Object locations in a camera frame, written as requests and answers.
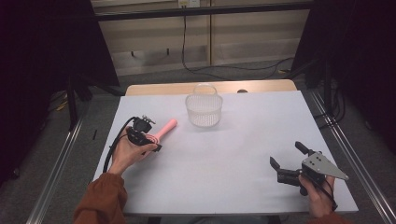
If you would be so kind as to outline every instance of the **dark background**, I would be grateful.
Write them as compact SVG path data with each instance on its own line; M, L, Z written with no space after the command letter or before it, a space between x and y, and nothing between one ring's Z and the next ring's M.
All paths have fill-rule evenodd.
M396 31L390 1L316 1L310 10L292 71L305 70L306 85L316 87L326 63L341 90L368 124L396 152Z
M2 134L0 183L33 144L51 95L70 76L119 85L97 22L55 20L93 15L89 0L1 1Z

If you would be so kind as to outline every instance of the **transparent bowl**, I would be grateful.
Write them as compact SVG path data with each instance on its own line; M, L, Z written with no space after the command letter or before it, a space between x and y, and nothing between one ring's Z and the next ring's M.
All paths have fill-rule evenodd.
M186 108L190 122L198 127L212 127L221 119L222 98L216 88L208 83L194 87L193 94L186 98Z

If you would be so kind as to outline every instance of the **black cable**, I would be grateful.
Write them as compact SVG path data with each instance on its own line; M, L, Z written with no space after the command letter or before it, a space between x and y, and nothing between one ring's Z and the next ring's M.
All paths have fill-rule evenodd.
M341 106L341 104L339 103L339 100L338 100L339 96L338 96L338 94L341 94L342 106ZM333 125L335 125L335 124L338 124L338 123L341 122L341 121L343 120L343 118L345 117L345 114L346 114L346 112L347 112L347 109L346 109L346 100L345 100L344 94L341 93L341 91L340 91L339 88L337 88L336 93L334 94L334 97L336 97L336 99L337 99L336 102L337 102L338 112L337 112L337 114L333 117L333 119L331 119L331 120L329 121L329 123L326 123L326 124L324 124L324 125L322 125L322 126L319 126L319 127L318 127L319 129L323 129L323 128L325 128L325 127L330 127L330 126L333 126Z
M107 172L107 167L108 167L108 163L110 162L111 156L113 155L114 149L116 149L117 143L120 141L120 139L125 136L121 136L123 130L125 129L125 127L128 125L129 122L131 122L131 120L136 119L136 117L132 117L130 119L128 119L125 124L122 126L122 128L120 129L119 134L117 134L117 137L114 139L113 144L110 146L110 149L107 152L107 156L105 159L105 165L103 166L103 173Z
M327 192L327 190L324 189L323 186L321 186L321 185L318 184L314 179L312 179L311 176L309 176L309 175L304 175L304 177L306 177L307 179L309 179L309 181L311 181L311 183L312 183L313 185L315 185L315 187L316 187L317 189L320 189L320 191L322 191L322 192L330 199L330 201L332 201L332 210L335 211L335 209L338 207L338 205L337 205L337 203L335 202L335 199L334 199L334 192L332 191L332 187L331 187L330 183L329 183L327 180L325 180L326 183L327 183L327 184L329 185L329 187L330 187L331 194L330 194L329 192Z
M277 63L275 63L275 64L273 64L273 65L270 65L270 66L267 66L267 67L261 67L261 68L244 68L244 67L237 67L237 66L230 66L230 65L213 65L213 66L206 66L206 67L197 68L197 69L190 69L189 67L187 67L187 65L186 65L186 63L185 63L185 54L184 54L184 51L185 51L185 45L186 45L186 30L187 30L186 18L187 18L187 17L184 16L183 18L184 18L184 32L183 32L183 47L182 47L182 51L181 51L181 62L182 62L182 64L183 64L183 67L184 67L186 70L188 70L189 72L193 73L193 74L197 74L197 75L206 75L206 76L211 76L211 77L216 77L216 78L220 78L220 79L232 81L232 79L229 79L229 78L226 78L226 77L219 77L219 76L216 76L216 75L213 75L213 74L198 73L198 72L199 72L199 71L202 71L202 70L205 70L205 69L208 69L208 68L232 68L232 69L241 69L241 70L248 70L248 71L260 71L260 70L265 70L265 69L269 69L269 68L274 67L275 69L274 69L274 71L273 71L273 73L272 73L271 75L269 75L268 77L262 78L262 79L267 79L267 78L269 78L269 77L272 77L272 76L275 74L277 67L278 67L281 63L283 63L283 62L285 62L285 61L288 61L288 60L294 59L293 57L289 57L289 58L280 60L279 62L277 62Z

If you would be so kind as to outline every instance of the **silver metal plate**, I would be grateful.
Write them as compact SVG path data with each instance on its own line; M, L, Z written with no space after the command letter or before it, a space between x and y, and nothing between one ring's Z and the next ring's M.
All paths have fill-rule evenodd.
M349 177L340 169L338 169L338 167L332 164L331 161L317 152L309 156L306 160L303 160L303 164L311 170L322 175L331 175L344 180L349 179Z

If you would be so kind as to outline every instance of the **white table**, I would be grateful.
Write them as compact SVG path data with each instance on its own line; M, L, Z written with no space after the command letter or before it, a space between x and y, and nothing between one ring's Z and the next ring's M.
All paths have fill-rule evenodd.
M222 118L209 129L193 126L185 94L125 96L110 130L94 179L120 127L130 117L147 115L158 132L169 120L178 125L162 140L163 148L124 174L128 202L124 213L165 215L273 215L308 211L299 188L276 182L274 157L284 169L301 168L306 158L300 141L332 162L318 127L299 91L221 93ZM336 180L338 212L358 208L345 181Z

